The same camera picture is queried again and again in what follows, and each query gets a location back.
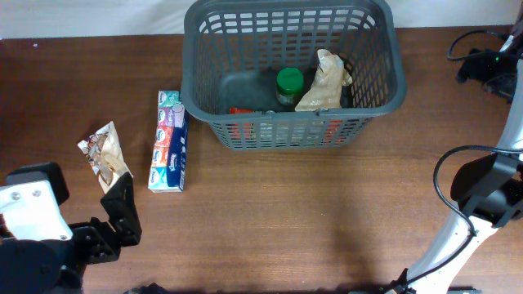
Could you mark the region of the brown snack pouch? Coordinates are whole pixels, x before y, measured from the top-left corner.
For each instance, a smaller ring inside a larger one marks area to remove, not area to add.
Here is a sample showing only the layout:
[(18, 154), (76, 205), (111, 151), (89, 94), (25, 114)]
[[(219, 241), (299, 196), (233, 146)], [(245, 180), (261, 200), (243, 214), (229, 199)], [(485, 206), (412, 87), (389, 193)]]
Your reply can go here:
[(78, 147), (87, 158), (99, 184), (106, 194), (125, 173), (132, 176), (124, 162), (114, 122), (111, 121), (78, 142)]

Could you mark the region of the Kleenex tissue multipack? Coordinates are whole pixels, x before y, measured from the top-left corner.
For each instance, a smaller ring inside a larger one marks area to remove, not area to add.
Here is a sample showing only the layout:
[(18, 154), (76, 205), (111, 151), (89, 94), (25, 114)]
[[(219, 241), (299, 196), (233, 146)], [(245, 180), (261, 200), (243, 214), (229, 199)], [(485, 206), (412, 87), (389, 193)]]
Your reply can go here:
[(159, 91), (158, 115), (148, 188), (182, 192), (185, 185), (189, 114), (179, 91)]

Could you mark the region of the orange spaghetti pasta packet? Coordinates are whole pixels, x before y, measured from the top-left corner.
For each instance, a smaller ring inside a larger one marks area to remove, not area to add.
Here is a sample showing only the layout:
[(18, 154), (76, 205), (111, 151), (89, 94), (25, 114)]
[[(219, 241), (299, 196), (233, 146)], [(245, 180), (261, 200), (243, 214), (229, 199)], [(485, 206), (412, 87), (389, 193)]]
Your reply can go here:
[(332, 117), (324, 110), (276, 113), (231, 108), (229, 120), (212, 127), (221, 142), (234, 150), (308, 149), (348, 143), (359, 121)]

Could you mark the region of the grey plastic shopping basket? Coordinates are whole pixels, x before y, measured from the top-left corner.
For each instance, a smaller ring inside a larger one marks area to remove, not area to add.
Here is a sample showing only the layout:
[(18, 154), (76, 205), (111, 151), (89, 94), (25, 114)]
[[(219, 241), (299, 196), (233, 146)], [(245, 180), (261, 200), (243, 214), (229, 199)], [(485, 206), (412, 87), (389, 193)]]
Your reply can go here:
[(406, 96), (382, 0), (195, 2), (181, 99), (235, 150), (347, 144)]

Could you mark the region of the green lid glass jar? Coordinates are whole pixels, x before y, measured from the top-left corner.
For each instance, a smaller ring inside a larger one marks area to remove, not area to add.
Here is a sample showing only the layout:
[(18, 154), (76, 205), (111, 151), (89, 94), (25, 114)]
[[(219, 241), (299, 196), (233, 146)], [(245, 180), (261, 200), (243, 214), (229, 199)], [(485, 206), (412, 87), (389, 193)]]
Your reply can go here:
[(281, 69), (276, 77), (277, 99), (282, 105), (295, 105), (302, 96), (304, 76), (298, 68)]

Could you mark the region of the beige pasta bag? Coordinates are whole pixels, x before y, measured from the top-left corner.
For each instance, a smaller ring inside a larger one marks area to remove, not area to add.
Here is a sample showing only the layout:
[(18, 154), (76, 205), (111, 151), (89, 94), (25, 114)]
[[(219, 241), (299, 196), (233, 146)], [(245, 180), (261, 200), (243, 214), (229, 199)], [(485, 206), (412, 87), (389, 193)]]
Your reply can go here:
[(297, 112), (341, 108), (342, 88), (353, 83), (343, 60), (326, 49), (317, 51), (319, 65), (310, 90), (298, 102)]

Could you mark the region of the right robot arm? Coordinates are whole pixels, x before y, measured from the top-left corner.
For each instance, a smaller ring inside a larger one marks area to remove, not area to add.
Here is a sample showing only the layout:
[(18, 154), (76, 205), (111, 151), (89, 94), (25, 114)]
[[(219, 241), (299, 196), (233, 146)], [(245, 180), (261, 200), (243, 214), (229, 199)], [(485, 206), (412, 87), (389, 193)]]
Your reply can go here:
[(495, 147), (478, 145), (486, 156), (463, 165), (450, 196), (433, 185), (451, 213), (424, 255), (385, 288), (386, 293), (447, 293), (474, 251), (509, 221), (522, 217), (522, 19), (518, 18), (499, 51), (464, 56), (516, 60), (515, 91), (503, 133)]

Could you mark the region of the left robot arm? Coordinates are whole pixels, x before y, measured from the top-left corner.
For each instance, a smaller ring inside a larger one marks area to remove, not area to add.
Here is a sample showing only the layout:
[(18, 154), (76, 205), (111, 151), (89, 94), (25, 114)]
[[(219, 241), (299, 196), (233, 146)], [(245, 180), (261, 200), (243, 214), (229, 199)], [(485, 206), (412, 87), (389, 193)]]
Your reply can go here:
[(7, 175), (1, 188), (1, 291), (80, 293), (88, 265), (114, 262), (141, 241), (141, 225), (126, 172), (101, 199), (109, 216), (68, 224), (69, 198), (60, 166), (43, 163)]

